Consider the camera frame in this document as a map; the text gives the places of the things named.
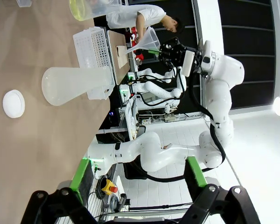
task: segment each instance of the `round white cap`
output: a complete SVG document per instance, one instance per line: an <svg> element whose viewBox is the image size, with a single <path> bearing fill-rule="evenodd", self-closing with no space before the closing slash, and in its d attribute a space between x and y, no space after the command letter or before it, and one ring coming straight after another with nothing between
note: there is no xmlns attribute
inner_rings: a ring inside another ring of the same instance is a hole
<svg viewBox="0 0 280 224"><path fill-rule="evenodd" d="M25 111L25 100L17 90L11 90L3 98L3 109L10 118L18 118Z"/></svg>

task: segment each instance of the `white t-shirt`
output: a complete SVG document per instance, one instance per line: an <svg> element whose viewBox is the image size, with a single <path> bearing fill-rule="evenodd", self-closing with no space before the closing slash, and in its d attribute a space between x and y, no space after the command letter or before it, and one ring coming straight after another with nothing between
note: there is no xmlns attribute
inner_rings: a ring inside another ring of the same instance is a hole
<svg viewBox="0 0 280 224"><path fill-rule="evenodd" d="M138 13L143 15L145 27L159 23L166 15L162 8L154 5L122 6L120 12L106 15L108 27L110 29L135 27Z"/></svg>

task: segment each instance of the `screw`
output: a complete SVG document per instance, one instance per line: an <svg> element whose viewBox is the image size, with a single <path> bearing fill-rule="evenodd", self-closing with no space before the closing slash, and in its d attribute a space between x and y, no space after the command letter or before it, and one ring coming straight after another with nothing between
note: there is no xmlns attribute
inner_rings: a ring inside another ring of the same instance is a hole
<svg viewBox="0 0 280 224"><path fill-rule="evenodd" d="M210 186L210 187L209 187L209 190L210 190L211 192L214 192L214 191L216 190L216 188L215 188L214 186Z"/></svg>
<svg viewBox="0 0 280 224"><path fill-rule="evenodd" d="M63 190L61 193L62 193L63 195L68 195L68 194L69 194L69 192L68 192L67 190Z"/></svg>
<svg viewBox="0 0 280 224"><path fill-rule="evenodd" d="M42 198L43 196L44 196L43 193L38 193L38 194L37 194L37 197L38 197L38 198Z"/></svg>
<svg viewBox="0 0 280 224"><path fill-rule="evenodd" d="M240 188L235 188L235 189L234 189L234 192L237 193L237 194L239 194L239 193L241 193L241 189L240 189Z"/></svg>

